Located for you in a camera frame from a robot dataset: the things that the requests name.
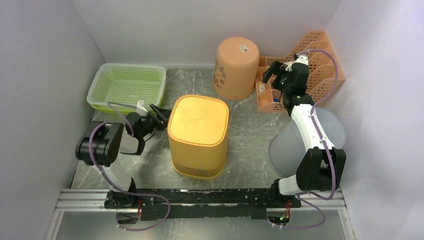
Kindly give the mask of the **yellow slotted waste basket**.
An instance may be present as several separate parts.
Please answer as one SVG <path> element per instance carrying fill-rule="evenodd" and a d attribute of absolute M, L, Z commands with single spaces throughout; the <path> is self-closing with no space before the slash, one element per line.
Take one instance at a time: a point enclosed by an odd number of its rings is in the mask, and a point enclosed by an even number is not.
<path fill-rule="evenodd" d="M 181 96 L 167 125 L 174 170 L 194 179 L 219 176 L 227 160 L 229 119 L 228 105 L 218 98 Z"/>

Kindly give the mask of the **peach capybara plastic bucket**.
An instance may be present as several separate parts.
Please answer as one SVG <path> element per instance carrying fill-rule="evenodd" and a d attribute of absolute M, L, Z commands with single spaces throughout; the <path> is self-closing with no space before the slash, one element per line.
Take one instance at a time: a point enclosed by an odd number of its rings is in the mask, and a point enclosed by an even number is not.
<path fill-rule="evenodd" d="M 255 88 L 260 61 L 257 45 L 244 37 L 230 37 L 216 51 L 212 85 L 222 97 L 243 99 Z"/>

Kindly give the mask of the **green plastic basin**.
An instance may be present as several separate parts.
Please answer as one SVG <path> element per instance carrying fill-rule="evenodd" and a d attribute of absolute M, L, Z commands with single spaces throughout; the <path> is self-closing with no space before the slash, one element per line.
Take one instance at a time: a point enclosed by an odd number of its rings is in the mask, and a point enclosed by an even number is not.
<path fill-rule="evenodd" d="M 112 108 L 110 108 L 109 106 L 100 106 L 100 105 L 95 105 L 95 104 L 90 104 L 90 106 L 101 112 L 101 113 L 105 113 L 105 114 L 115 114 L 117 115 L 117 112 L 114 111 Z M 128 107 L 124 107 L 124 106 L 118 106 L 118 105 L 113 105 L 113 107 L 118 110 L 119 113 L 121 113 L 122 115 L 126 116 L 130 113 L 135 113 L 136 109 L 135 108 L 128 108 Z"/>

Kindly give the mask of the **white perforated basket tray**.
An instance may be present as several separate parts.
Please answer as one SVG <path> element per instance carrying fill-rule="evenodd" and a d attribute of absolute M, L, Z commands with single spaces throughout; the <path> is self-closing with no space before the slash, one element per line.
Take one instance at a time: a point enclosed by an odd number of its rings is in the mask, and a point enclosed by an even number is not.
<path fill-rule="evenodd" d="M 143 99 L 149 106 L 160 106 L 166 86 L 167 70 L 162 66 L 105 63 L 96 72 L 88 90 L 88 104 L 135 105 Z"/>

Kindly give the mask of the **grey plastic bucket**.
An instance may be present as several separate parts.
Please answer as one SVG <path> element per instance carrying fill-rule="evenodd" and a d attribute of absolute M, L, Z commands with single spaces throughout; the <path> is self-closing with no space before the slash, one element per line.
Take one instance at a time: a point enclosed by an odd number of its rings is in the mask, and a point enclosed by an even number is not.
<path fill-rule="evenodd" d="M 331 111 L 317 107 L 317 118 L 335 148 L 343 148 L 347 134 L 341 120 Z M 306 153 L 300 131 L 293 120 L 275 136 L 268 147 L 268 158 L 275 171 L 283 178 L 296 174 Z"/>

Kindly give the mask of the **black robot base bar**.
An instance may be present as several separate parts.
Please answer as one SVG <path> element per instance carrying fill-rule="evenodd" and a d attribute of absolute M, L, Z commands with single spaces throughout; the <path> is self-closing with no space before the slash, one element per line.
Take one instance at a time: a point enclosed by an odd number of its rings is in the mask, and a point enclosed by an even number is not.
<path fill-rule="evenodd" d="M 172 189 L 139 188 L 135 198 L 106 195 L 103 207 L 118 213 L 134 211 L 141 221 L 194 218 L 267 219 L 270 209 L 300 208 L 293 195 L 271 188 Z"/>

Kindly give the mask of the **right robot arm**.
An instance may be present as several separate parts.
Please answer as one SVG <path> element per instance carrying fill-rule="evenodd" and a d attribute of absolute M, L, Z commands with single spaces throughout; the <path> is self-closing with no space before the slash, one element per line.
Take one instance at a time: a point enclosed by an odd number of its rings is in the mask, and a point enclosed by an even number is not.
<path fill-rule="evenodd" d="M 276 180 L 277 189 L 270 193 L 270 202 L 275 207 L 282 207 L 289 195 L 315 194 L 316 191 L 330 191 L 326 197 L 330 200 L 340 184 L 347 157 L 325 133 L 317 106 L 306 93 L 308 60 L 300 56 L 288 65 L 274 61 L 264 73 L 262 82 L 267 83 L 272 75 L 276 76 L 272 86 L 280 91 L 283 107 L 299 130 L 305 153 L 294 175 Z"/>

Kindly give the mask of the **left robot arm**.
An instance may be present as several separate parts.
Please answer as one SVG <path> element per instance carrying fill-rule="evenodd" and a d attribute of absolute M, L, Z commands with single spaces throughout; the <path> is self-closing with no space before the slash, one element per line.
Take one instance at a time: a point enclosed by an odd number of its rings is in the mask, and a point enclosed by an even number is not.
<path fill-rule="evenodd" d="M 124 123 L 92 121 L 77 142 L 75 156 L 79 161 L 99 171 L 109 184 L 113 196 L 126 208 L 134 207 L 139 194 L 134 180 L 117 163 L 119 154 L 139 156 L 147 140 L 168 127 L 171 110 L 151 104 L 149 109 L 138 105 L 123 115 Z"/>

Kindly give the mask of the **peach plastic desk organizer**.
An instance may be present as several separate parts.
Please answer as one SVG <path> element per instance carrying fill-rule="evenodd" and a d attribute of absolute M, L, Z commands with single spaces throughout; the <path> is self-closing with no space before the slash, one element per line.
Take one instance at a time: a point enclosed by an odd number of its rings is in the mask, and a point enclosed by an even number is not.
<path fill-rule="evenodd" d="M 296 46 L 283 57 L 261 56 L 255 77 L 257 111 L 260 113 L 287 113 L 279 103 L 281 92 L 272 87 L 276 76 L 272 75 L 267 83 L 262 82 L 263 74 L 275 61 L 288 64 L 293 60 L 294 53 L 306 50 L 324 50 L 337 60 L 334 49 L 325 31 L 308 31 Z M 306 93 L 310 95 L 316 103 L 323 99 L 330 92 L 336 76 L 336 70 L 332 60 L 322 52 L 308 52 L 309 77 L 307 81 Z"/>

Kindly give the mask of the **aluminium rail frame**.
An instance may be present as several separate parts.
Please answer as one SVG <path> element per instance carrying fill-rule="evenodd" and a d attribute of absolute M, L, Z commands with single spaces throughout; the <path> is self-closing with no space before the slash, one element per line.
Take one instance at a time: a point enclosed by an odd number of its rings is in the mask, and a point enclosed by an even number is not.
<path fill-rule="evenodd" d="M 344 237 L 353 240 L 341 190 L 331 200 L 312 194 L 274 196 L 268 188 L 172 189 L 140 188 L 126 196 L 108 189 L 63 189 L 59 195 L 46 239 L 54 240 L 66 212 L 114 213 L 119 224 L 168 219 L 238 218 L 269 220 L 273 226 L 287 226 L 295 211 L 336 211 Z"/>

